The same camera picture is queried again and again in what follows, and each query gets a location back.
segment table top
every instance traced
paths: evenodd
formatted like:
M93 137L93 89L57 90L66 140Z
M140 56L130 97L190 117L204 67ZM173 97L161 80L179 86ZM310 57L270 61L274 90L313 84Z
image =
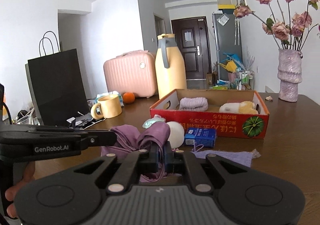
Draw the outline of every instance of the table top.
M261 157L252 161L252 168L296 184L306 196L305 212L299 225L318 224L320 220L320 106L306 96L299 95L297 103L279 100L278 94L266 101L270 111L264 140L218 137L215 150L252 151ZM150 118L149 107L158 98L138 98L126 105L121 115L106 119L92 129L110 129L113 126L133 125L141 132L142 124ZM100 156L100 148L89 148L79 156L38 161L36 179L54 174Z

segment barcode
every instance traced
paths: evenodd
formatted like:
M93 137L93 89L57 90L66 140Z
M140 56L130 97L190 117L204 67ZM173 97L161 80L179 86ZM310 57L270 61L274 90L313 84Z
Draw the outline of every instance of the barcode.
M195 140L194 139L186 139L185 143L186 143L186 145L194 145Z

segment bouquet of dried flowers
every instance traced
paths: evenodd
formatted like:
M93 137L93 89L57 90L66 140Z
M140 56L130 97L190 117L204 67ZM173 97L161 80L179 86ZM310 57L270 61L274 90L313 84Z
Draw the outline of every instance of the bouquet of dried flowers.
M285 23L284 13L280 6L279 0L277 0L281 15L282 21L276 20L275 14L271 8L271 1L272 0L256 0L259 1L260 4L268 5L271 11L271 15L266 21L262 20L258 17L254 11L252 11L249 6L245 4L237 4L236 9L234 10L234 15L237 18L242 18L247 15L252 14L256 18L258 18L262 22L262 28L266 34L272 35L275 42L277 43L278 47L280 45L277 41L279 39L281 41L281 46L283 49L293 49L297 50L301 57L302 53L301 50L309 36L310 31L318 26L320 32L320 25L316 24L311 27L312 25L312 18L309 13L309 6L312 6L314 9L318 10L318 2L320 0L308 0L307 10L302 14L294 14L291 17L290 13L290 3L295 0L285 0L288 4L289 10L289 24Z

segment vase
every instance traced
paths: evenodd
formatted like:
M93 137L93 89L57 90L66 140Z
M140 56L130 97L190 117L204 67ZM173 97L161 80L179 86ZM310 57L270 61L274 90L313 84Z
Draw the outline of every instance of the vase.
M288 102L298 100L298 84L302 82L300 53L292 49L279 49L279 98Z

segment lavender cloth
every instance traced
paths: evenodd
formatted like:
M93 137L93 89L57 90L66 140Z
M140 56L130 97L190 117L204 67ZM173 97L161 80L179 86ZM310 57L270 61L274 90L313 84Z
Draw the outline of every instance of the lavender cloth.
M187 98L180 100L179 110L203 112L208 109L208 100L205 97Z
M242 164L247 167L251 167L251 161L254 158L252 152L225 152L225 151L213 151L205 150L200 152L193 152L197 158L205 159L205 156L209 153L214 153L216 155L222 156L226 159L234 161L236 163Z
M101 156L108 153L114 153L118 159L124 159L128 153L139 149L150 149L151 142L159 146L160 162L163 162L163 145L170 135L170 127L164 122L155 122L142 134L139 130L130 125L116 126L111 131L117 135L117 142L114 146L103 146L101 148ZM164 176L164 165L160 164L160 170L156 174L141 175L141 182L158 181Z

